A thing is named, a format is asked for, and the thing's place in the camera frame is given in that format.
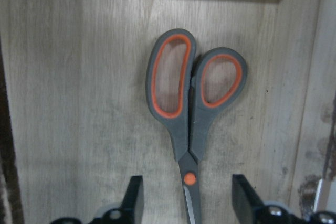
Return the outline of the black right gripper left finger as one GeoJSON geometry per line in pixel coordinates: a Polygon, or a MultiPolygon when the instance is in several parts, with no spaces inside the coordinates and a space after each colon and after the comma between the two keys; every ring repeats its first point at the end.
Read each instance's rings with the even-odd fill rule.
{"type": "Polygon", "coordinates": [[[144,213],[143,176],[130,178],[124,199],[120,206],[121,223],[142,223],[144,213]]]}

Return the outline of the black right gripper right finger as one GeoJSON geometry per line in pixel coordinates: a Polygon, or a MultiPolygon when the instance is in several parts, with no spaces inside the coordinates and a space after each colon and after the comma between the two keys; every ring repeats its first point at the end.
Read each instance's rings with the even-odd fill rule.
{"type": "Polygon", "coordinates": [[[239,223],[257,223],[265,204],[243,174],[232,175],[232,205],[239,223]]]}

